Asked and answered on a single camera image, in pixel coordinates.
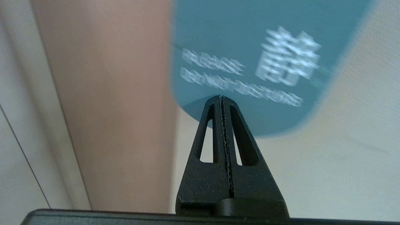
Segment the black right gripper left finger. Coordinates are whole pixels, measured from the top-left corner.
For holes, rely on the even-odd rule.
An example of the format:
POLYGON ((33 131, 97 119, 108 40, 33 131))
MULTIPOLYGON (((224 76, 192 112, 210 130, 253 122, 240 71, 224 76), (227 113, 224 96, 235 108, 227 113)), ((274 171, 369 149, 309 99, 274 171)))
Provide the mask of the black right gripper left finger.
POLYGON ((221 98, 209 98, 202 111, 184 174, 176 195, 177 215, 213 215, 217 202, 229 198, 221 98), (212 122, 212 162, 201 161, 206 129, 212 122))

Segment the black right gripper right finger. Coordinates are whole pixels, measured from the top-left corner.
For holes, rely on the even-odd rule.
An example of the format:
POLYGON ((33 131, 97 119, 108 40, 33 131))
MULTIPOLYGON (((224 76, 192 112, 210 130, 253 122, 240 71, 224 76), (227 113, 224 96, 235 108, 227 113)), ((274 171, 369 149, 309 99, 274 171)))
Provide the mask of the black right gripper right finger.
POLYGON ((221 98, 229 198, 221 201, 224 216, 289 216, 269 170, 238 105, 221 98))

